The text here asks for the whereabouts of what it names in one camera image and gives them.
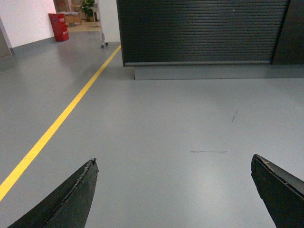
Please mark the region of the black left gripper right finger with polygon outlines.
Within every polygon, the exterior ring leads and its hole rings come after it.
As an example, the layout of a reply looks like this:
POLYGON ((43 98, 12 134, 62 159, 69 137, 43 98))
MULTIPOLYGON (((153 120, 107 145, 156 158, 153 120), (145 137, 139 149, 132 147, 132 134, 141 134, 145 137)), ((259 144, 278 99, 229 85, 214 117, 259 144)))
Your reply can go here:
POLYGON ((304 181, 255 154, 251 176, 277 228, 304 226, 304 181))

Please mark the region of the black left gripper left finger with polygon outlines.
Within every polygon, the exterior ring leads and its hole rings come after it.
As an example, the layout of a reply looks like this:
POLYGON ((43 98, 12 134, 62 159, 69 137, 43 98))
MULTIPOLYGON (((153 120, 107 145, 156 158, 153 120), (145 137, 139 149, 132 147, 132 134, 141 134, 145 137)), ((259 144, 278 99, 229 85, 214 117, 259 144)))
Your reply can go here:
POLYGON ((11 228, 83 228, 90 212, 98 176, 90 159, 11 228))

